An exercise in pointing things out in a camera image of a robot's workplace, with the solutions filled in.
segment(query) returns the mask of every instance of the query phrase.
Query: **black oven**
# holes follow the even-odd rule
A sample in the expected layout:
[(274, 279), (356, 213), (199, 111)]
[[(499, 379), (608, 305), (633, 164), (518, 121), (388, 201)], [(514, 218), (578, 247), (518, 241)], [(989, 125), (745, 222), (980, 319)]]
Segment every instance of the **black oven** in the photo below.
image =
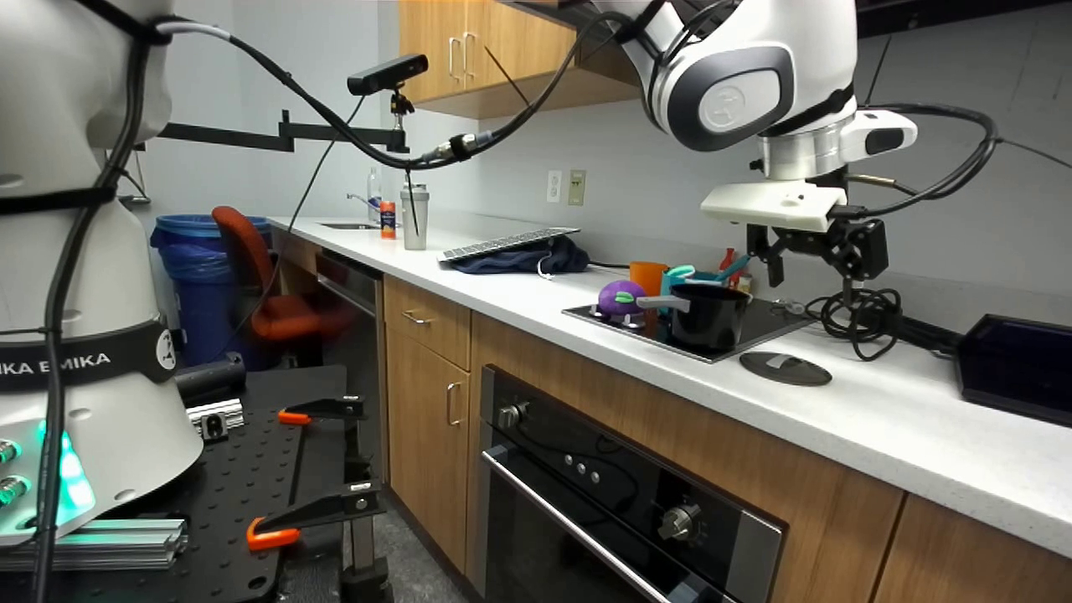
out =
[(785, 525), (485, 369), (487, 603), (763, 603)]

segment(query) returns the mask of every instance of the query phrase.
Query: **upper cabinet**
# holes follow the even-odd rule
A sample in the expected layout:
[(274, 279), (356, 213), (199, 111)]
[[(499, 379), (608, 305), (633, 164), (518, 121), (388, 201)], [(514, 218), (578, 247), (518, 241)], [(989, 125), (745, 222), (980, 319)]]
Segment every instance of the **upper cabinet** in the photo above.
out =
[[(405, 86), (408, 102), (465, 116), (502, 116), (536, 102), (575, 39), (570, 27), (499, 0), (399, 0), (399, 22), (403, 54), (429, 58), (429, 74)], [(578, 54), (546, 108), (626, 98), (635, 98), (633, 68), (604, 49)]]

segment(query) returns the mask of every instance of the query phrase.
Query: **electrical outlet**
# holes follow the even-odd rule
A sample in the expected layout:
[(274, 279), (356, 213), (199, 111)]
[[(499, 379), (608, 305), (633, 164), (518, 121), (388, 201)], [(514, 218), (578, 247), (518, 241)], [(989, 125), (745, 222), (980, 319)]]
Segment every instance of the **electrical outlet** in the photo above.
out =
[(563, 185), (567, 185), (563, 171), (546, 171), (542, 201), (546, 201), (546, 203), (563, 203)]
[(567, 179), (567, 203), (578, 207), (587, 193), (590, 175), (571, 168)]

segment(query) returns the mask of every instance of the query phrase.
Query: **oven door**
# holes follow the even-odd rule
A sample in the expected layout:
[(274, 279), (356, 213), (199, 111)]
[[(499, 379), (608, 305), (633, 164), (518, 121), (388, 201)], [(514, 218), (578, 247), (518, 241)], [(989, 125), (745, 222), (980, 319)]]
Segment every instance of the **oven door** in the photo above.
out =
[(731, 603), (699, 576), (599, 511), (563, 475), (522, 449), (483, 449), (487, 468), (485, 601), (487, 603)]

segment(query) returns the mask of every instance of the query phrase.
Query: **cabinet handle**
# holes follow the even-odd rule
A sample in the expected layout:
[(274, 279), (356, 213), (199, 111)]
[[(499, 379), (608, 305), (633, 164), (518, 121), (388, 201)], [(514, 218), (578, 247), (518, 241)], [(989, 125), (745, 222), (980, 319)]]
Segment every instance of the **cabinet handle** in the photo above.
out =
[(463, 38), (444, 38), (444, 70), (463, 82), (465, 74), (457, 74), (457, 49), (465, 54), (463, 48)]
[(457, 389), (463, 389), (463, 386), (450, 382), (450, 386), (444, 386), (444, 395), (441, 395), (441, 408), (444, 408), (444, 425), (450, 425), (450, 429), (457, 429), (457, 425), (463, 425), (463, 420), (455, 417), (455, 408), (457, 408)]
[(405, 314), (415, 329), (433, 329), (433, 319), (422, 319), (422, 310), (408, 308)]
[(471, 30), (465, 30), (463, 32), (463, 74), (475, 82), (477, 74), (471, 70), (471, 65), (475, 65), (471, 59), (471, 44), (477, 44), (477, 38)]

